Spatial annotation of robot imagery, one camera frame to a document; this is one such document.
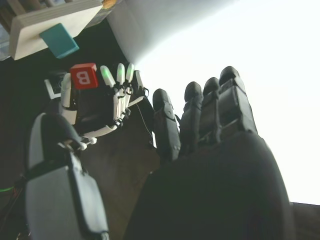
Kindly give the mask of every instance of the teal block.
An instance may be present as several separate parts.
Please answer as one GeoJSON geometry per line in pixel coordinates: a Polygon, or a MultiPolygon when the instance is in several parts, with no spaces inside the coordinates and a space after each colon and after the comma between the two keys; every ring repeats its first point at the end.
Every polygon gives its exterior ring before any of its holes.
{"type": "Polygon", "coordinates": [[[77,43],[61,23],[40,33],[40,37],[57,59],[62,59],[79,50],[77,43]]]}

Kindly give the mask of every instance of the red cube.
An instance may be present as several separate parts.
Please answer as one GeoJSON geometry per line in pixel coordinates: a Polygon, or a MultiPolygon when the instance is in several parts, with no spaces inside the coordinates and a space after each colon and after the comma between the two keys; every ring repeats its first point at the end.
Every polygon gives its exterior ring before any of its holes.
{"type": "Polygon", "coordinates": [[[76,89],[93,89],[98,87],[95,63],[76,64],[70,68],[71,79],[76,89]]]}

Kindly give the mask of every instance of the bright white surface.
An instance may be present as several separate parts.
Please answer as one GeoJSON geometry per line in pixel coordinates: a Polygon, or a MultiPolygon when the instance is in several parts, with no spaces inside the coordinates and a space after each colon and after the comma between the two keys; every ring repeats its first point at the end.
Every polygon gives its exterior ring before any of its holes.
{"type": "Polygon", "coordinates": [[[137,63],[150,102],[165,89],[181,116],[186,85],[235,67],[289,199],[320,205],[320,1],[242,0],[198,22],[137,63]]]}

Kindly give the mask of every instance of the green wire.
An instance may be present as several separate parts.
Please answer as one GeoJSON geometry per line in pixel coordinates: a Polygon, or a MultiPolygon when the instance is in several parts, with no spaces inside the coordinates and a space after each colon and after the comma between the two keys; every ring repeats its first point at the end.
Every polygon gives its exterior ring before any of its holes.
{"type": "Polygon", "coordinates": [[[3,193],[3,192],[8,192],[10,190],[14,189],[14,187],[8,187],[8,188],[0,188],[0,193],[3,193]]]}

